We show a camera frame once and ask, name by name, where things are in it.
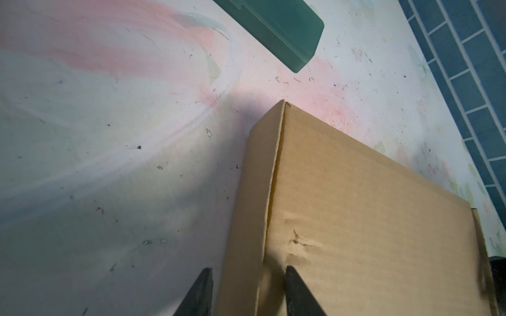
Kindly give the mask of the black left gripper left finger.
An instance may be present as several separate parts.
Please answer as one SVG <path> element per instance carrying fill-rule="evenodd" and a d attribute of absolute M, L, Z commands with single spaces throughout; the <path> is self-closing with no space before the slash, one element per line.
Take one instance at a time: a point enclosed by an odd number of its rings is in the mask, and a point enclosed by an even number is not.
<path fill-rule="evenodd" d="M 213 273 L 211 267 L 204 268 L 174 316 L 209 316 L 212 313 Z"/>

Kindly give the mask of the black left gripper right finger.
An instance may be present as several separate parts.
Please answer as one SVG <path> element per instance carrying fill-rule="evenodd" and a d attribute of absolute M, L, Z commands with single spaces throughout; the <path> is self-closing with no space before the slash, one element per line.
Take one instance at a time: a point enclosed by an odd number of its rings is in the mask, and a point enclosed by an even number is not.
<path fill-rule="evenodd" d="M 284 289 L 288 316 L 326 316 L 297 270 L 290 265 L 285 270 Z"/>

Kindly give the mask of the brown cardboard box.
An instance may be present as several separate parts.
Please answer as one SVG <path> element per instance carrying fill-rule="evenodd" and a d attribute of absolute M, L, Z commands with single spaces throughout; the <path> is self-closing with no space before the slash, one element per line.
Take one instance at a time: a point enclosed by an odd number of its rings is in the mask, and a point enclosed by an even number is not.
<path fill-rule="evenodd" d="M 497 315 L 478 212 L 280 101 L 251 129 L 216 315 L 286 315 L 294 267 L 327 315 Z"/>

